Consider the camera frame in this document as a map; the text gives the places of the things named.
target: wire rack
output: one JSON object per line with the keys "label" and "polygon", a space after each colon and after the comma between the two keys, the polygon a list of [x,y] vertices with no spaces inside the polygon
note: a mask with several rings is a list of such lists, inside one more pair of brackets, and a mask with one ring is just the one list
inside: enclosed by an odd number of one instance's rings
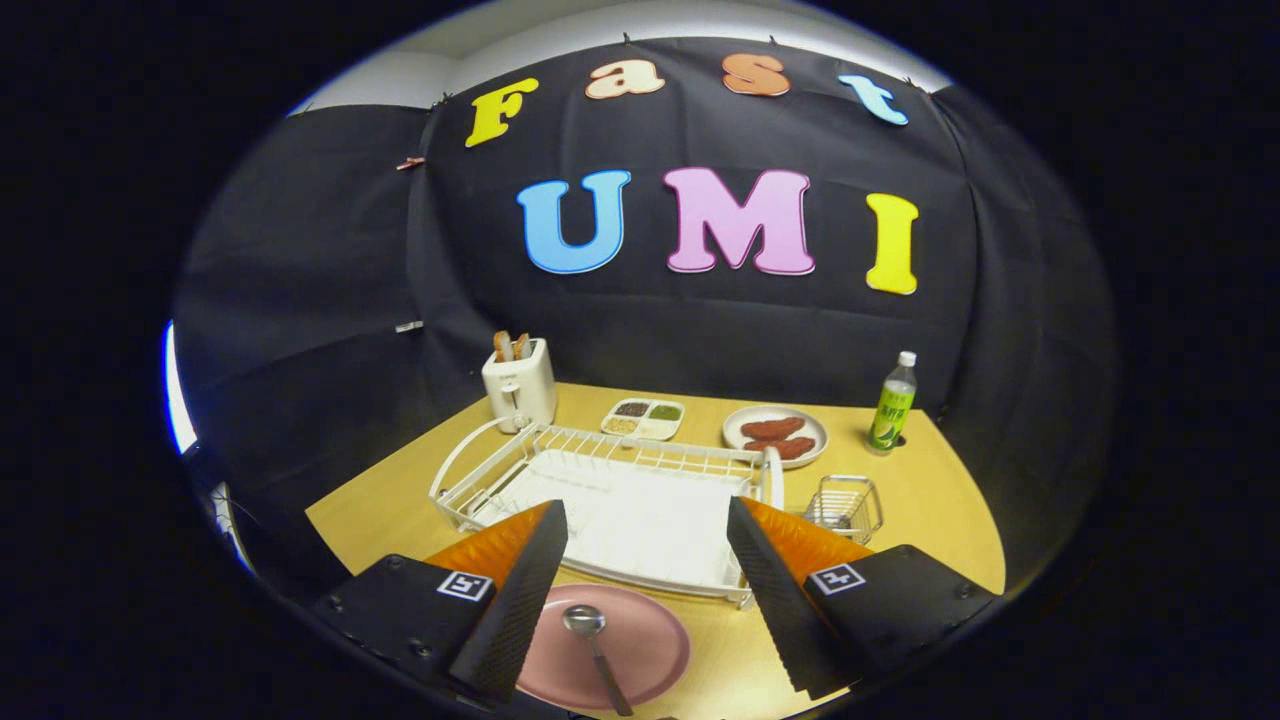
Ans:
{"label": "wire rack", "polygon": [[867,544],[884,524],[879,493],[865,475],[827,475],[809,501],[804,519]]}
{"label": "wire rack", "polygon": [[547,500],[564,502],[563,562],[604,578],[746,607],[751,591],[724,534],[728,498],[782,507],[777,451],[645,441],[534,423],[448,489],[486,423],[453,450],[431,497],[453,527],[483,529]]}

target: sausage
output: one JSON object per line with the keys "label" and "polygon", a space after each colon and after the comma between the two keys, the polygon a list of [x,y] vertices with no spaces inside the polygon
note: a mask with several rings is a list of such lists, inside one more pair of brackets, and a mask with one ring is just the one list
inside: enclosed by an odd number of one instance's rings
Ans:
{"label": "sausage", "polygon": [[751,439],[782,439],[804,427],[804,418],[783,418],[763,423],[746,423],[741,433]]}
{"label": "sausage", "polygon": [[794,437],[790,439],[753,439],[746,443],[746,450],[764,450],[768,446],[778,448],[778,456],[783,460],[795,460],[805,452],[813,450],[818,441],[812,437]]}

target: bottle label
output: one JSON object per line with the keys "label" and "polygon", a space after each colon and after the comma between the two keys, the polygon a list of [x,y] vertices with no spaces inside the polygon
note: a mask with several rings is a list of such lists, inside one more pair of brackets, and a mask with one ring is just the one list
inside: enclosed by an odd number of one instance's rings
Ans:
{"label": "bottle label", "polygon": [[896,392],[890,387],[881,391],[881,404],[876,410],[876,420],[872,421],[870,446],[876,450],[892,450],[897,445],[897,434],[902,432],[906,423],[906,413],[915,400],[915,389],[910,392]]}

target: spoon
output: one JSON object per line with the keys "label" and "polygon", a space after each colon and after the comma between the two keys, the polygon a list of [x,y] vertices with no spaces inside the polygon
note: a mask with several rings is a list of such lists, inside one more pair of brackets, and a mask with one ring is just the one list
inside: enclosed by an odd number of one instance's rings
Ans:
{"label": "spoon", "polygon": [[600,673],[600,678],[604,679],[604,689],[609,692],[609,702],[613,703],[613,710],[622,716],[634,715],[631,705],[622,694],[622,689],[618,688],[618,682],[613,679],[613,671],[609,670],[609,661],[604,659],[599,643],[595,642],[595,635],[600,634],[600,630],[604,629],[604,612],[590,605],[575,605],[564,611],[564,626],[591,643],[591,656],[595,660],[595,669]]}

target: pink plate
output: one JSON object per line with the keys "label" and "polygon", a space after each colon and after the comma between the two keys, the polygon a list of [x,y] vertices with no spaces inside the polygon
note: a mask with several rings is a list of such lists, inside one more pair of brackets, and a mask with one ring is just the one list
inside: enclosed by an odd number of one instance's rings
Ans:
{"label": "pink plate", "polygon": [[613,585],[557,585],[547,593],[525,667],[521,691],[552,705],[612,710],[604,680],[591,662],[591,646],[564,626],[564,610],[594,605],[604,612],[596,635],[613,676],[631,705],[671,689],[689,669],[689,630],[658,601]]}

